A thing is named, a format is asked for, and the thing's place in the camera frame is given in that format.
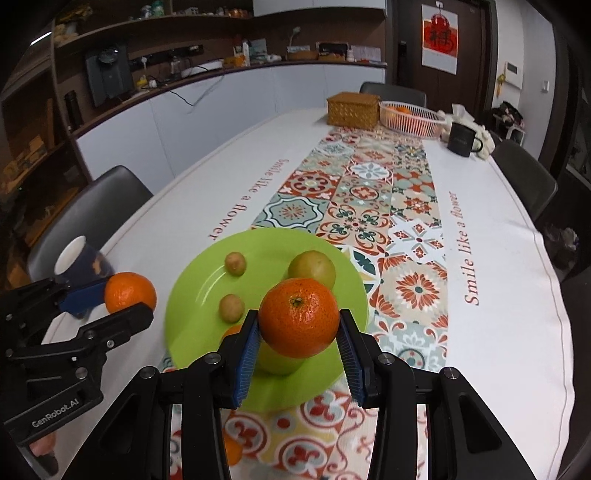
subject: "patterned tile design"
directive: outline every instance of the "patterned tile design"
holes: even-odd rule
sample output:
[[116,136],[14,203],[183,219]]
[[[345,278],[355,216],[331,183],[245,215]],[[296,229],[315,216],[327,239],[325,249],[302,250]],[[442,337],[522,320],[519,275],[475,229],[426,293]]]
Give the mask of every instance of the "patterned tile design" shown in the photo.
[[[296,228],[339,248],[363,279],[366,331],[415,368],[439,371],[447,356],[447,271],[431,172],[419,139],[381,126],[335,128],[304,159],[252,228]],[[162,369],[173,369],[169,358]],[[223,412],[243,445],[231,468],[242,480],[367,478],[376,410],[352,401],[342,375],[286,411]],[[424,406],[417,409],[417,477],[426,474]],[[180,416],[173,419],[171,478],[182,478]]]

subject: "dark brown door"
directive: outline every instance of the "dark brown door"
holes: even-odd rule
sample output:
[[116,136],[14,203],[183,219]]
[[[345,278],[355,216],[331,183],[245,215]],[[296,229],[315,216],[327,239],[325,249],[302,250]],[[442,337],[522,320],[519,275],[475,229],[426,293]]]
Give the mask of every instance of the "dark brown door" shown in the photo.
[[461,103],[469,113],[478,116],[480,112],[476,109],[484,88],[484,10],[477,3],[443,0],[443,9],[457,15],[457,71],[453,75],[421,64],[422,5],[436,7],[435,0],[399,0],[398,3],[398,35],[400,41],[406,42],[406,48],[399,48],[398,83],[425,92],[431,110],[451,113],[452,103]]

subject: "brown box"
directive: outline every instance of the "brown box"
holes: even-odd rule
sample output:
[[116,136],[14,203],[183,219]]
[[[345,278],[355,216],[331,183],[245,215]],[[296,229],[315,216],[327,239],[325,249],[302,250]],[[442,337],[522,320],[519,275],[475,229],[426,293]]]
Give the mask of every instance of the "brown box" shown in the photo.
[[373,130],[379,119],[379,96],[341,92],[327,99],[329,125]]

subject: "dining table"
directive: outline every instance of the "dining table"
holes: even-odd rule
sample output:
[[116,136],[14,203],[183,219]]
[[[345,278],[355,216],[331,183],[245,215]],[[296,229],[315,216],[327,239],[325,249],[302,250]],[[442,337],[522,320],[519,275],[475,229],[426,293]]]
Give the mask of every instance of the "dining table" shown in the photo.
[[[155,285],[152,325],[108,353],[104,400],[57,432],[61,476],[104,412],[145,365],[174,369],[164,339],[176,279],[206,248],[251,228],[325,239],[359,272],[366,332],[414,368],[452,365],[513,439],[538,480],[553,480],[569,439],[573,349],[560,285],[524,206],[493,157],[460,157],[440,140],[332,127],[300,109],[239,134],[172,181],[104,245],[115,271]],[[106,315],[97,307],[90,320]],[[83,322],[56,318],[45,342]],[[236,480],[365,480],[377,412],[352,401],[344,375],[281,411],[224,411],[243,446]],[[427,478],[428,428],[417,409],[417,477]],[[171,479],[182,478],[181,407]]]

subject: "poster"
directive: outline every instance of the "poster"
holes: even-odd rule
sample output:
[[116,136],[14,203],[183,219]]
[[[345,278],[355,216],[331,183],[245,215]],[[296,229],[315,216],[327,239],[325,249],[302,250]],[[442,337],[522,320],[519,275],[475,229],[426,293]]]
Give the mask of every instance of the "poster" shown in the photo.
[[457,15],[423,5],[423,65],[456,74]]

